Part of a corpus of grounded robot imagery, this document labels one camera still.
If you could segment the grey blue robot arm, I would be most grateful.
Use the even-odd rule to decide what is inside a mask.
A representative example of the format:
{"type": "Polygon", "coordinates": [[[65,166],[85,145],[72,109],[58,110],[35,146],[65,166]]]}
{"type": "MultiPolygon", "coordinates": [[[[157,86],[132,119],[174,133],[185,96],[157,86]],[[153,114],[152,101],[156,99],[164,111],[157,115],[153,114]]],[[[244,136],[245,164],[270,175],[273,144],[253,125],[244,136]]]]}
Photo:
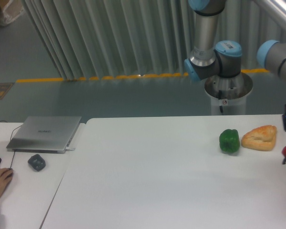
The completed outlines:
{"type": "MultiPolygon", "coordinates": [[[[193,80],[202,80],[213,75],[235,78],[240,74],[241,46],[232,41],[213,45],[219,14],[225,8],[224,0],[191,0],[189,5],[197,14],[198,37],[193,53],[184,65],[193,80]]],[[[286,42],[264,42],[257,51],[257,61],[265,69],[286,82],[286,42]]],[[[283,126],[286,131],[286,104],[283,126]]]]}

